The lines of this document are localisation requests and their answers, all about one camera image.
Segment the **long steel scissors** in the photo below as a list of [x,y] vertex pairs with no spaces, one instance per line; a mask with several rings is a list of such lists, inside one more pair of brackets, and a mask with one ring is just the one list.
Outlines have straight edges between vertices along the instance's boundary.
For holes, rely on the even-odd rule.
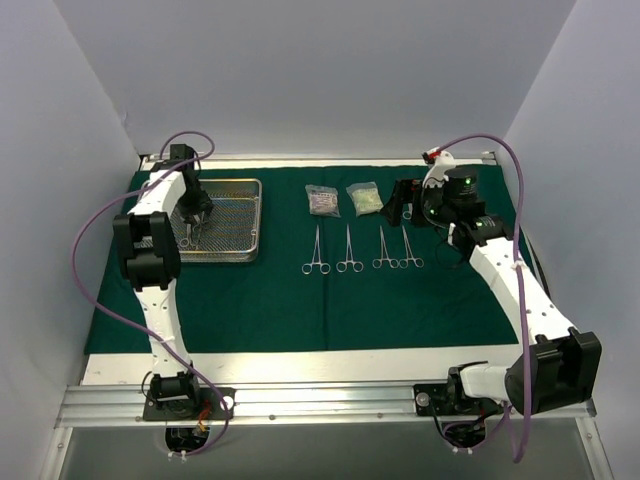
[[185,235],[178,241],[180,248],[196,248],[206,223],[203,214],[193,215],[185,220]]

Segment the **purple packet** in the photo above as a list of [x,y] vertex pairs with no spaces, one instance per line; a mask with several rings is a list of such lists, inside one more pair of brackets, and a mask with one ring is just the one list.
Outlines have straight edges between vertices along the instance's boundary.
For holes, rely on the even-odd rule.
[[339,195],[333,187],[311,185],[305,186],[309,213],[314,216],[339,218]]

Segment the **green packet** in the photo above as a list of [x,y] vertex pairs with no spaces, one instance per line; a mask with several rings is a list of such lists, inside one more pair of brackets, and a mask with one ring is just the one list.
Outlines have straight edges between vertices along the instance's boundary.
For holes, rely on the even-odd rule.
[[384,206],[375,182],[354,183],[346,191],[357,217],[378,213]]

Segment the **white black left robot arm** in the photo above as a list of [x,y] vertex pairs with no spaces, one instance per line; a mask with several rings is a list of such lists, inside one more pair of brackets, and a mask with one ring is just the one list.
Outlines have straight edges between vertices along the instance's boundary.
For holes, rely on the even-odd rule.
[[153,168],[149,188],[134,207],[113,220],[121,273],[139,301],[150,339],[149,400],[165,404],[179,419],[200,411],[202,395],[181,334],[176,302],[181,257],[171,215],[179,215],[191,237],[212,209],[193,163],[168,160]]

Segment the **steel mesh instrument tray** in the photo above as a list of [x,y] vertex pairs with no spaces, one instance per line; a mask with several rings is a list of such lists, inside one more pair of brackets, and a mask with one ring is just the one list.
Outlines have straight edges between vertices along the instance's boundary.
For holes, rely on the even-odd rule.
[[256,178],[200,179],[213,204],[205,218],[199,245],[180,248],[185,223],[178,208],[167,212],[182,263],[247,263],[259,250],[262,183]]

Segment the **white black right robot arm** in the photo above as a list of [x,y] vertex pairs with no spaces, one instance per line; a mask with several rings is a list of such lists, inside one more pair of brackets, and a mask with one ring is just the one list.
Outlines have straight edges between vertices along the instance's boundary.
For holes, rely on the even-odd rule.
[[464,413],[491,400],[535,415],[589,401],[600,340],[579,331],[554,305],[521,259],[513,227],[488,212],[477,186],[472,167],[431,169],[423,179],[396,181],[381,210],[396,227],[404,206],[411,205],[411,224],[444,230],[446,243],[484,280],[522,345],[510,366],[480,360],[450,368],[445,403]]

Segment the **steel needle holder clamp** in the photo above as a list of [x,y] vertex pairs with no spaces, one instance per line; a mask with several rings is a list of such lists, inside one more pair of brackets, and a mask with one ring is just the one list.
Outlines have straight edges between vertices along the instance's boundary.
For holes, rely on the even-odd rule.
[[330,264],[322,260],[321,238],[320,238],[319,226],[316,227],[316,231],[315,231],[312,258],[309,262],[304,263],[301,266],[301,271],[304,275],[310,275],[314,271],[318,271],[322,275],[328,275],[331,271]]

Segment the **steel forceps clamp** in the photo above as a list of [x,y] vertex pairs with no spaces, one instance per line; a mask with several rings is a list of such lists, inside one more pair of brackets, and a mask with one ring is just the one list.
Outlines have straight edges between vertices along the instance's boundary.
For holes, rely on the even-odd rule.
[[350,225],[346,226],[345,237],[345,258],[336,263],[336,270],[338,273],[345,273],[351,269],[356,273],[360,273],[364,270],[364,264],[354,258]]

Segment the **steel haemostat clamp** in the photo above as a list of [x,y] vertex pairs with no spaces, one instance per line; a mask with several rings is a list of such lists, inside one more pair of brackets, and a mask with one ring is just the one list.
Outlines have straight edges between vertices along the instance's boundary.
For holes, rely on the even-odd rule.
[[382,226],[379,227],[379,246],[380,253],[377,258],[372,260],[372,267],[374,269],[381,269],[383,266],[388,266],[391,269],[398,268],[399,261],[397,259],[391,258],[389,255],[384,229]]

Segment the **green surgical drape cloth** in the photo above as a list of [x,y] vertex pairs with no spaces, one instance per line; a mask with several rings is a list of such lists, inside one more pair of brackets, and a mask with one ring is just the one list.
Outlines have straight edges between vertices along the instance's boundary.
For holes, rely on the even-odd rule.
[[[516,340],[482,278],[429,228],[407,226],[423,268],[372,267],[382,226],[391,258],[405,256],[401,228],[377,215],[357,217],[346,188],[375,182],[388,198],[396,180],[420,167],[227,170],[263,186],[259,250],[245,264],[183,265],[177,283],[182,335],[192,353],[338,351],[508,345]],[[307,184],[333,187],[339,218],[309,213]],[[356,273],[338,273],[350,225]],[[304,275],[320,227],[328,275]]]

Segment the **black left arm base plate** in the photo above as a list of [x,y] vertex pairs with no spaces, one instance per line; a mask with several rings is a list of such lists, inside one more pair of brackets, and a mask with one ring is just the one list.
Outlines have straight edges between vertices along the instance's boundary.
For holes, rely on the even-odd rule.
[[234,416],[232,403],[235,401],[236,390],[222,387],[220,393],[228,403],[228,412],[225,412],[219,397],[209,387],[202,386],[197,405],[187,399],[167,400],[159,403],[147,400],[144,404],[142,419],[148,422],[232,419]]

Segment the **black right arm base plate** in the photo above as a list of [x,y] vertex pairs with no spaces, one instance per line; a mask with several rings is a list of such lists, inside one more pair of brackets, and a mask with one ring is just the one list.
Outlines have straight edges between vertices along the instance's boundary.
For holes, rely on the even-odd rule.
[[418,383],[412,387],[418,416],[483,416],[502,413],[503,408],[488,398],[466,396],[460,387],[445,383]]

